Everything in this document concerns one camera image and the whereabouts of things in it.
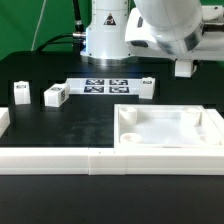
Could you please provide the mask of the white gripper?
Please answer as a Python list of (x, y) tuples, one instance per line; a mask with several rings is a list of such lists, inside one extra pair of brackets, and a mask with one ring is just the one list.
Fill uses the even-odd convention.
[(182, 78), (190, 78), (197, 70), (197, 66), (191, 60), (175, 61), (175, 76)]

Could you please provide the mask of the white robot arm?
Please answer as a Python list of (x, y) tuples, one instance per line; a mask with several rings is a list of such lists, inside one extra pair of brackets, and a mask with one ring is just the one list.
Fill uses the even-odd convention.
[(224, 3), (200, 0), (92, 0), (83, 60), (116, 65), (131, 57), (175, 62), (175, 75), (189, 77), (196, 61), (224, 61)]

